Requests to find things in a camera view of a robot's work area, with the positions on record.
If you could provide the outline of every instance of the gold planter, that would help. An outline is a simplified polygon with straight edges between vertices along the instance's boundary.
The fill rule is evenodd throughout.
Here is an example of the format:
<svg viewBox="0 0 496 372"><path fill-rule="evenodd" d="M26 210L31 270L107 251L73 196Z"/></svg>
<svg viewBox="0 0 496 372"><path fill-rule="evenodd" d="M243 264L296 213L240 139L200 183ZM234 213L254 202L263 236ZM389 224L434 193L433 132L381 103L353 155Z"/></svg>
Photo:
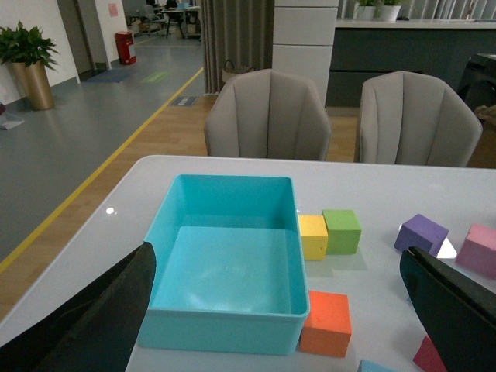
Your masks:
<svg viewBox="0 0 496 372"><path fill-rule="evenodd" d="M55 106L47 72L41 62L36 62L29 67L26 67L23 62L15 62L12 66L33 110L47 110Z"/></svg>

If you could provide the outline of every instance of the curtain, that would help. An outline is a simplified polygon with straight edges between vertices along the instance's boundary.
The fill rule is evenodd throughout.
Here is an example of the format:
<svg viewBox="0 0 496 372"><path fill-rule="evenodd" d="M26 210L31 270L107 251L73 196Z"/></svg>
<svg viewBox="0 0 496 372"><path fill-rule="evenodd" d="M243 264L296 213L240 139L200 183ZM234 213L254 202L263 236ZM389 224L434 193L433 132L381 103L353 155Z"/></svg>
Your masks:
<svg viewBox="0 0 496 372"><path fill-rule="evenodd" d="M226 60L257 70L272 66L274 0L201 0L201 6L205 92L222 89Z"/></svg>

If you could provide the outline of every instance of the wicker basket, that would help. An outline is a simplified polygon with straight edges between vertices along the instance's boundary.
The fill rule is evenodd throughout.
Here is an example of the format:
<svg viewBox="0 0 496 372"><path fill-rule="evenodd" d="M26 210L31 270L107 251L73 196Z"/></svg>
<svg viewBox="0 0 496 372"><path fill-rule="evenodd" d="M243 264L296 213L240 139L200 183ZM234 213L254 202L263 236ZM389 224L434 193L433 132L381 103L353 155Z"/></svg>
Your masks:
<svg viewBox="0 0 496 372"><path fill-rule="evenodd" d="M250 71L255 71L255 68L247 66L234 66L234 63L231 60L226 60L224 63L224 68L222 69L222 81L226 83L230 78L234 78L236 75L245 74Z"/></svg>

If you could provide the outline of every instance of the door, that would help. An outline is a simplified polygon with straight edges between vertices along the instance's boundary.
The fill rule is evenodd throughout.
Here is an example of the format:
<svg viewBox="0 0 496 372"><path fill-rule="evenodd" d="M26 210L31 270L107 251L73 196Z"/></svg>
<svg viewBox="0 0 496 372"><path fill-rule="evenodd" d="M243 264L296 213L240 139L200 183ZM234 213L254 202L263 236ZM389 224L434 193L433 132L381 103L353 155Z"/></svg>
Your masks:
<svg viewBox="0 0 496 372"><path fill-rule="evenodd" d="M76 63L77 73L83 81L93 75L94 66L81 20L78 0L57 0L57 3L71 46L72 56Z"/></svg>

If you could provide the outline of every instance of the yellow cube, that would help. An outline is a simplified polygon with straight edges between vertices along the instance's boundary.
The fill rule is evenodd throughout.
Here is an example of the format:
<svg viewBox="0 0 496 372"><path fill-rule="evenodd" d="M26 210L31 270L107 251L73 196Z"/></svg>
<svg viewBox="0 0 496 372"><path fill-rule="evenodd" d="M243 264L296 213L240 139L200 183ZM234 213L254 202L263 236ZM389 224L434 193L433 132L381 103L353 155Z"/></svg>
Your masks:
<svg viewBox="0 0 496 372"><path fill-rule="evenodd" d="M322 215L299 215L303 257L306 260L324 260L327 249L327 226Z"/></svg>

